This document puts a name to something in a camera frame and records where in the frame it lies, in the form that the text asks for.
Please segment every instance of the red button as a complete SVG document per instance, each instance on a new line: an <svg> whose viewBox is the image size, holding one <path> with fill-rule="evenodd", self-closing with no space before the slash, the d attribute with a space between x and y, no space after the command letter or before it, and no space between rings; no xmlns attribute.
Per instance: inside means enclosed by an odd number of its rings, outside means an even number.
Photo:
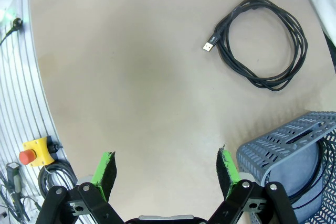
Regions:
<svg viewBox="0 0 336 224"><path fill-rule="evenodd" d="M36 154L33 150L26 150L26 151L20 152L19 159L22 164L28 165L29 163L31 163L32 161L36 159Z"/></svg>

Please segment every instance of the screw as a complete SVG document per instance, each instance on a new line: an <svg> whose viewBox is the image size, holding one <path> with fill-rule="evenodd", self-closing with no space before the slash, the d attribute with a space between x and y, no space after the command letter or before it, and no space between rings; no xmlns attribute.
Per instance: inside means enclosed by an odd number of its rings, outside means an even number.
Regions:
<svg viewBox="0 0 336 224"><path fill-rule="evenodd" d="M273 191L274 191L274 190L276 190L276 189L277 189L277 186L276 186L275 184L272 184L272 185L270 185L270 186L269 186L269 188L271 188L271 190L273 190Z"/></svg>
<svg viewBox="0 0 336 224"><path fill-rule="evenodd" d="M89 187L88 185L83 186L83 190L84 190L84 191L88 191L89 189L90 189L90 187Z"/></svg>
<svg viewBox="0 0 336 224"><path fill-rule="evenodd" d="M250 183L247 182L247 181L245 181L245 182L243 182L242 186L243 186L244 188L249 188L249 187L250 187Z"/></svg>

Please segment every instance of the gray plastic basket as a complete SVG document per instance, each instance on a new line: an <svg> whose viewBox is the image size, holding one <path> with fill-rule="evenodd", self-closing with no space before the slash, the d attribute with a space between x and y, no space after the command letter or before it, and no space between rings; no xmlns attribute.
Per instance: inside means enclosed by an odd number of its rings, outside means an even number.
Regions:
<svg viewBox="0 0 336 224"><path fill-rule="evenodd" d="M239 169L241 172L251 173L256 182L262 186L269 181L279 181L283 183L287 194L291 195L311 176L317 163L316 142L323 137L329 141L335 153L336 112L309 112L239 147L237 151ZM327 150L325 145L323 148L324 166L327 162ZM331 172L332 167L328 166L323 179L297 202L298 205L317 195L327 183ZM335 172L331 174L331 180L319 198L295 210L300 223L336 224ZM259 224L255 215L250 216L252 224Z"/></svg>

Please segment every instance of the usb connector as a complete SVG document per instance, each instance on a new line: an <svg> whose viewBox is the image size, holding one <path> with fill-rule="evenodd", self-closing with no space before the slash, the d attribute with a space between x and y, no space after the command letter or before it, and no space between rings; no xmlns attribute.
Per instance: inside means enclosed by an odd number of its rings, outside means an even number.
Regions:
<svg viewBox="0 0 336 224"><path fill-rule="evenodd" d="M210 52L211 49L217 44L220 38L221 36L219 35L219 33L212 34L208 42L204 45L203 49Z"/></svg>

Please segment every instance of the beige table surface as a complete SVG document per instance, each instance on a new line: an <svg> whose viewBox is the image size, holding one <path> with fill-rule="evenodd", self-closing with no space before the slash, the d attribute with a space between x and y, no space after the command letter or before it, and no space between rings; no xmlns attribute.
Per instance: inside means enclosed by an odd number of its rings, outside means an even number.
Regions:
<svg viewBox="0 0 336 224"><path fill-rule="evenodd" d="M116 151L110 202L138 215L209 218L222 201L215 161L307 110L336 110L335 72L308 0L271 0L308 40L281 92L257 89L203 45L242 0L31 0L35 46L57 131L78 177ZM266 10L240 15L230 43L257 73L279 73L292 45Z"/></svg>

